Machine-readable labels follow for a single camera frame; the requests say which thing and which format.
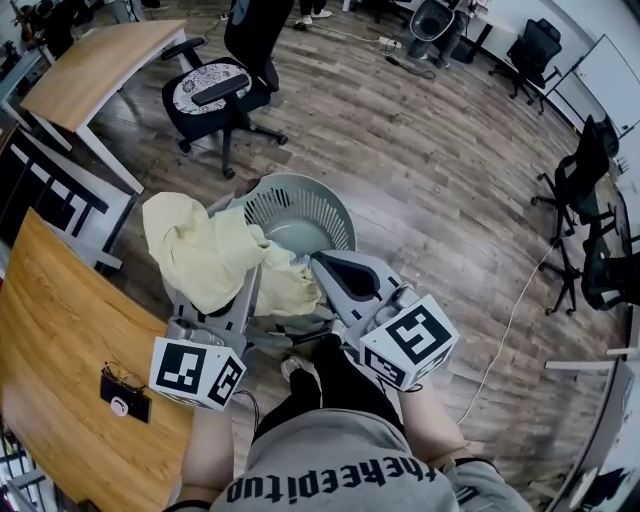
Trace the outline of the person's left shoe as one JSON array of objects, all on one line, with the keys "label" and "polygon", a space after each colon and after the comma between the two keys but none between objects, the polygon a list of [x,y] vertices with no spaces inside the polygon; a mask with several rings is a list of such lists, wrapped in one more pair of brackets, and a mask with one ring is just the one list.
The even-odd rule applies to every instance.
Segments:
[{"label": "person's left shoe", "polygon": [[315,369],[313,364],[298,356],[289,356],[281,362],[280,365],[281,374],[284,380],[289,383],[291,381],[291,375],[295,370],[301,369],[312,376],[315,375]]}]

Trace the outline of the black phone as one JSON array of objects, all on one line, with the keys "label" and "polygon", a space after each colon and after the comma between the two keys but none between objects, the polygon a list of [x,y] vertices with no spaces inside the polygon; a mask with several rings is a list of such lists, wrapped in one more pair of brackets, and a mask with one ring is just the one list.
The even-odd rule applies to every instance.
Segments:
[{"label": "black phone", "polygon": [[121,381],[103,375],[100,398],[119,418],[131,417],[145,424],[150,421],[151,400],[141,390],[134,390]]}]

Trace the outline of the pale yellow clothes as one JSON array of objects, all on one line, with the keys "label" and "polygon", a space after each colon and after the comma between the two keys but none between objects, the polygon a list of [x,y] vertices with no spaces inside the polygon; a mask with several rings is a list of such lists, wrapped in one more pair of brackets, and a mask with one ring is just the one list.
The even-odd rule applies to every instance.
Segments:
[{"label": "pale yellow clothes", "polygon": [[204,314],[234,299],[256,266],[257,316],[307,315],[323,299],[311,270],[293,269],[259,228],[246,225],[241,209],[209,216],[195,199],[161,192],[142,205],[142,215],[149,254],[162,277]]}]

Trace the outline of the person's black trousers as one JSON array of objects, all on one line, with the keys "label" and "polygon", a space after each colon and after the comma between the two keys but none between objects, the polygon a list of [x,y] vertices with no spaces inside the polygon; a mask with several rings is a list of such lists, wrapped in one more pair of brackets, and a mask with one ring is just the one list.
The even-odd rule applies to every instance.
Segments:
[{"label": "person's black trousers", "polygon": [[260,421],[254,437],[304,413],[345,409],[378,416],[399,431],[404,427],[384,393],[349,362],[335,334],[324,337],[311,352],[310,372],[296,368],[290,374],[289,396]]}]

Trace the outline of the orange wooden table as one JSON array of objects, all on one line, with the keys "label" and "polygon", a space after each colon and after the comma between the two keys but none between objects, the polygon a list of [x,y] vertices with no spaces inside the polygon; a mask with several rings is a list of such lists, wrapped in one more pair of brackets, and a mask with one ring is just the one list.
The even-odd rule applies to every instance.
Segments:
[{"label": "orange wooden table", "polygon": [[0,289],[0,415],[66,495],[101,512],[158,512],[177,482],[190,410],[152,394],[141,422],[99,393],[108,362],[147,379],[164,329],[27,213]]}]

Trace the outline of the thin-framed eyeglasses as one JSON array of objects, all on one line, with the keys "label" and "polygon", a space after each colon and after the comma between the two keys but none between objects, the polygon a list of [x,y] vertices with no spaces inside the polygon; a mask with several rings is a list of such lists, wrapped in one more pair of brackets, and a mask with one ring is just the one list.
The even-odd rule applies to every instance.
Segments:
[{"label": "thin-framed eyeglasses", "polygon": [[129,372],[113,361],[104,364],[102,374],[107,379],[133,393],[142,393],[146,388],[143,380],[137,374]]}]

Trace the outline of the white black oval pod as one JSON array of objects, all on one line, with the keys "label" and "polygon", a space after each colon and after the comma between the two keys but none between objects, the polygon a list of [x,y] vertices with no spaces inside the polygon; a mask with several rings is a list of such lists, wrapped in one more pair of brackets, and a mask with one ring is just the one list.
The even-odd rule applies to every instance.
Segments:
[{"label": "white black oval pod", "polygon": [[439,0],[424,0],[414,11],[409,29],[414,38],[432,42],[446,32],[455,12]]}]

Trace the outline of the light wooden white-legged table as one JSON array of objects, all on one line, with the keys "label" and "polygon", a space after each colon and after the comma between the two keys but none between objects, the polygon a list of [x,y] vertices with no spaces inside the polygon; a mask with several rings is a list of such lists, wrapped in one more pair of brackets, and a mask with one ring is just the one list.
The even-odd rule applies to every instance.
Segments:
[{"label": "light wooden white-legged table", "polygon": [[144,186],[91,131],[89,123],[140,69],[186,41],[186,21],[159,20],[93,28],[77,40],[30,90],[21,107],[61,146],[57,131],[75,134],[135,193]]}]

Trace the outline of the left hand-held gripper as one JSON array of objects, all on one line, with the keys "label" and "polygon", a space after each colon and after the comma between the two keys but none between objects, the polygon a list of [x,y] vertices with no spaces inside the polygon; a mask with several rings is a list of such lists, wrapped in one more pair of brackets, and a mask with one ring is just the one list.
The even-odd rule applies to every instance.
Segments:
[{"label": "left hand-held gripper", "polygon": [[246,373],[241,356],[246,326],[254,316],[261,269],[246,273],[228,318],[227,330],[211,326],[183,294],[173,301],[166,334],[155,339],[149,388],[182,404],[223,411]]}]

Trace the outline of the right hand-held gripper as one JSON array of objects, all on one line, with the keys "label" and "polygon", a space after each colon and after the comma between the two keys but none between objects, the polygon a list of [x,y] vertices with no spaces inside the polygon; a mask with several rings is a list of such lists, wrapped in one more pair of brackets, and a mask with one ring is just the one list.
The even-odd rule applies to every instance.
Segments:
[{"label": "right hand-held gripper", "polygon": [[311,255],[311,270],[358,363],[409,390],[450,355],[459,333],[432,295],[420,297],[382,259],[350,250]]}]

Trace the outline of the black stair railing wooden handrail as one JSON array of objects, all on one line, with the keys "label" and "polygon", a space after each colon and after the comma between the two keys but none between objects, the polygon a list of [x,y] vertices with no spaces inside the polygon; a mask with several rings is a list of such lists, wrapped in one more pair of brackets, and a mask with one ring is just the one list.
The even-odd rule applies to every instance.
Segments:
[{"label": "black stair railing wooden handrail", "polygon": [[118,270],[111,248],[136,201],[18,125],[0,132],[0,279],[30,209],[87,265]]}]

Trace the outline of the person's right forearm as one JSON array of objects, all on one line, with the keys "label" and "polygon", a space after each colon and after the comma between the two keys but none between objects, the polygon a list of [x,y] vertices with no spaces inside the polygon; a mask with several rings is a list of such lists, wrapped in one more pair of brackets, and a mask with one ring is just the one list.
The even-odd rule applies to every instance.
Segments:
[{"label": "person's right forearm", "polygon": [[420,385],[419,390],[398,395],[405,437],[413,455],[438,467],[469,457],[462,431],[438,399],[430,379],[425,377]]}]

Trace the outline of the person's left forearm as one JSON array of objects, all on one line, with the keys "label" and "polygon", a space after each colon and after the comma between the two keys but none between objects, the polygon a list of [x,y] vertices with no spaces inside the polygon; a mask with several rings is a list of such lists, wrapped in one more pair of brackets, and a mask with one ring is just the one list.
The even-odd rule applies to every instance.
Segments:
[{"label": "person's left forearm", "polygon": [[177,501],[213,503],[233,479],[231,412],[196,409],[182,460]]}]

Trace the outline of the black mesh office chair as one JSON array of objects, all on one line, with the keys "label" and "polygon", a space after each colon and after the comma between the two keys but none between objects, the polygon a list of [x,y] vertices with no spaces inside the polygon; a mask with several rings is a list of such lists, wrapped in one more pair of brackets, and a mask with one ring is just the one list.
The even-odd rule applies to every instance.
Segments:
[{"label": "black mesh office chair", "polygon": [[541,92],[536,92],[536,100],[527,90],[534,87],[545,90],[547,83],[561,77],[562,72],[557,66],[545,75],[546,68],[553,58],[562,51],[560,32],[546,19],[537,21],[528,19],[524,32],[518,36],[506,55],[510,59],[512,68],[506,64],[497,64],[488,74],[500,75],[508,78],[513,85],[510,99],[515,99],[518,91],[522,90],[528,98],[527,104],[533,105],[539,102],[538,114],[544,113],[544,98]]},{"label": "black mesh office chair", "polygon": [[605,256],[604,235],[615,223],[603,227],[600,221],[590,224],[583,243],[585,261],[581,289],[594,310],[608,311],[626,303],[640,306],[640,252],[623,257]]},{"label": "black mesh office chair", "polygon": [[[608,173],[610,160],[618,151],[619,139],[612,121],[609,118],[596,121],[589,116],[575,152],[559,162],[553,177],[546,173],[537,176],[539,181],[548,184],[552,195],[536,195],[531,199],[531,203],[535,205],[544,202],[556,209],[556,231],[550,239],[550,244],[552,248],[560,251],[563,261],[562,267],[545,262],[539,265],[541,271],[549,269],[563,281],[555,305],[545,310],[547,316],[558,311],[566,296],[571,299],[571,307],[566,314],[572,315],[577,309],[575,281],[582,277],[582,272],[570,263],[564,240],[575,234],[578,223],[592,226],[606,219],[616,218],[616,208],[613,206],[609,206],[605,212],[599,210],[595,187]],[[579,222],[572,219],[571,213],[578,216]]]}]

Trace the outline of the white desk black leg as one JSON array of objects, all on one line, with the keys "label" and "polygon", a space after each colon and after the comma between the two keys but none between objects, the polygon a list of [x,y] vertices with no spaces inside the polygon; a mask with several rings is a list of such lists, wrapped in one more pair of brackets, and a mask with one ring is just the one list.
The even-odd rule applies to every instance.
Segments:
[{"label": "white desk black leg", "polygon": [[509,34],[518,34],[519,32],[510,22],[492,14],[485,7],[477,6],[475,13],[475,18],[484,23],[484,28],[476,41],[471,44],[469,51],[465,55],[465,59],[463,60],[465,64],[471,64],[473,62],[493,29],[498,29]]}]

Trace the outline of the grey slatted laundry basket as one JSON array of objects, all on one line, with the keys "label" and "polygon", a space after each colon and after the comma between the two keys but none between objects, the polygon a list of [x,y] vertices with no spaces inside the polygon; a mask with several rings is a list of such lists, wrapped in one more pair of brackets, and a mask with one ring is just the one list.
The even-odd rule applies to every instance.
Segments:
[{"label": "grey slatted laundry basket", "polygon": [[326,250],[357,249],[355,228],[341,199],[326,185],[294,173],[271,174],[228,210],[241,209],[247,226],[287,258]]}]

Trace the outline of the black office chair patterned cushion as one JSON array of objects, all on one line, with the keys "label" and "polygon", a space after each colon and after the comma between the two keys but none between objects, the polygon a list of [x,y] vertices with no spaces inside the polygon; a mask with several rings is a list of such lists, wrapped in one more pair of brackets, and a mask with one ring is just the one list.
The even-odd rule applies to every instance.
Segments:
[{"label": "black office chair patterned cushion", "polygon": [[161,54],[163,61],[183,56],[192,69],[162,88],[162,101],[173,125],[183,136],[182,152],[191,144],[218,132],[222,134],[222,174],[230,180],[231,137],[235,130],[258,133],[284,145],[288,137],[253,122],[250,113],[266,106],[279,91],[272,52],[291,13],[294,0],[251,0],[239,25],[229,21],[224,44],[229,54],[208,63],[196,49],[205,44],[192,38]]}]

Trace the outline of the whiteboard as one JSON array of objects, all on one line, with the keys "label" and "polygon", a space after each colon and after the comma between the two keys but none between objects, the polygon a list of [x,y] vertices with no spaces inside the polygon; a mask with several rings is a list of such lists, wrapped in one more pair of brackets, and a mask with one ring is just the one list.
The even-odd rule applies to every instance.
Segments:
[{"label": "whiteboard", "polygon": [[620,50],[603,34],[589,51],[546,93],[564,96],[558,91],[568,77],[577,78],[606,113],[620,139],[640,123],[640,77]]}]

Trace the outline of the grey shell chair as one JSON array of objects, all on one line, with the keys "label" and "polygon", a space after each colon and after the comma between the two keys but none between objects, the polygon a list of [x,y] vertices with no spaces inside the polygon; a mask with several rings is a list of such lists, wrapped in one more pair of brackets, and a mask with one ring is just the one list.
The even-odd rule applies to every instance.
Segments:
[{"label": "grey shell chair", "polygon": [[[227,208],[224,207],[215,212],[207,209],[206,211],[209,216],[213,216],[215,213],[225,209]],[[182,293],[174,289],[163,277],[162,279],[170,291],[173,302],[175,296]],[[323,299],[310,314],[297,316],[257,316],[254,313],[244,332],[247,340],[244,352],[253,347],[261,350],[291,349],[296,345],[316,340],[329,333],[333,322],[333,315],[329,310],[326,296],[321,287],[320,289],[323,293]],[[211,318],[211,326],[227,330],[229,313],[234,299],[221,309],[210,314],[205,314]]]}]

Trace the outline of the white desk dark edge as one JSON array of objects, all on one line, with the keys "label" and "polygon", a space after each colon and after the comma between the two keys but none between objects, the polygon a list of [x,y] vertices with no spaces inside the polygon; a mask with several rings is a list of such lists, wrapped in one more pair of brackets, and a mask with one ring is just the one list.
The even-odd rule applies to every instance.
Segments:
[{"label": "white desk dark edge", "polygon": [[607,361],[545,364],[608,373],[585,445],[545,512],[619,512],[640,486],[640,350],[611,353],[616,357]]}]

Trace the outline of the person's grey printed shirt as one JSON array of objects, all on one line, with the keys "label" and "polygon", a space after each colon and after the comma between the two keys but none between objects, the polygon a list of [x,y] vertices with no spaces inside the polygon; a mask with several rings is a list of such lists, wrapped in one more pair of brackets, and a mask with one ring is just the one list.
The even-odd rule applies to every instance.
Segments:
[{"label": "person's grey printed shirt", "polygon": [[365,413],[322,409],[253,443],[246,471],[211,512],[531,512],[483,459],[445,470],[421,462],[402,434]]}]

